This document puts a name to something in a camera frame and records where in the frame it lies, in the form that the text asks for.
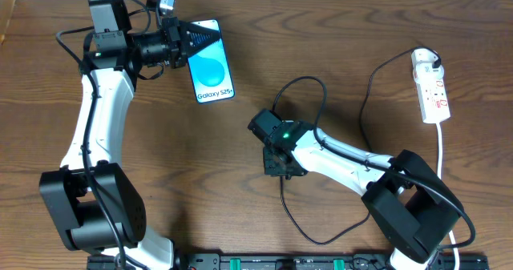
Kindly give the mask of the blue Galaxy smartphone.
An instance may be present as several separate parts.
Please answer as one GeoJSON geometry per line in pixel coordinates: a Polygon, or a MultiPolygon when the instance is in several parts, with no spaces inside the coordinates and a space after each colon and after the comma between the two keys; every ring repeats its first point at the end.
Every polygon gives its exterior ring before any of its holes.
{"type": "Polygon", "coordinates": [[[188,59],[196,101],[212,103],[233,98],[236,92],[218,21],[211,19],[193,24],[214,30],[220,35],[217,41],[188,59]]]}

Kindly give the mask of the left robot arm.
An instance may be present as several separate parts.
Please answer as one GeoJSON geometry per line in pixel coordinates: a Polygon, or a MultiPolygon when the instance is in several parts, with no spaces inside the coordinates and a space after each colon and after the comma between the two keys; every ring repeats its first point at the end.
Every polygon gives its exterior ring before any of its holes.
{"type": "Polygon", "coordinates": [[[89,0],[93,23],[75,56],[83,98],[71,145],[39,192],[65,248],[95,269],[184,269],[171,240],[147,224],[142,197],[122,169],[123,132],[143,67],[178,68],[220,32],[173,15],[175,0],[140,7],[155,31],[134,31],[127,0],[89,0]]]}

